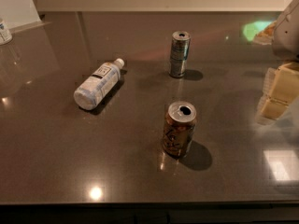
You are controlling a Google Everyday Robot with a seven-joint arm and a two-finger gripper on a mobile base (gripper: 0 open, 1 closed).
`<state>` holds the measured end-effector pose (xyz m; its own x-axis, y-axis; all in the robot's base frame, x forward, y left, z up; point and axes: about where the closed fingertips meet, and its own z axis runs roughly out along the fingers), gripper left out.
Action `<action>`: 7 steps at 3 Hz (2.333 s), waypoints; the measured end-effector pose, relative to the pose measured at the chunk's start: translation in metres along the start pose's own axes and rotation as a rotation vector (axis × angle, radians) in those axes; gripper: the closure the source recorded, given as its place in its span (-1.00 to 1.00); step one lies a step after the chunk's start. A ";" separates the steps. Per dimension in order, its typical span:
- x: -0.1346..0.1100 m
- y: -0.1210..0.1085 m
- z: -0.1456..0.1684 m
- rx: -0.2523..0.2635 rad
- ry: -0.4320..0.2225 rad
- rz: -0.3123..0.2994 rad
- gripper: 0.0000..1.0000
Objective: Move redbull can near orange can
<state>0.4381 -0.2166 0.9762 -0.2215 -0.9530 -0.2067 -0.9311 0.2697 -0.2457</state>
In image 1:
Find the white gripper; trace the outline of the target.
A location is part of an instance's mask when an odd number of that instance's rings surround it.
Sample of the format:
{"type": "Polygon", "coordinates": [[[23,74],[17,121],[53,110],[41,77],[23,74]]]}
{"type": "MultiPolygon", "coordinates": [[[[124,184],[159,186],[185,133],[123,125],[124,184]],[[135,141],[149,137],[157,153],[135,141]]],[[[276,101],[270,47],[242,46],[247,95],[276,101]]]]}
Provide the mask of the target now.
{"type": "Polygon", "coordinates": [[[263,95],[257,105],[255,121],[273,122],[299,96],[299,0],[292,0],[278,16],[272,49],[284,63],[269,68],[263,80],[263,95]]]}

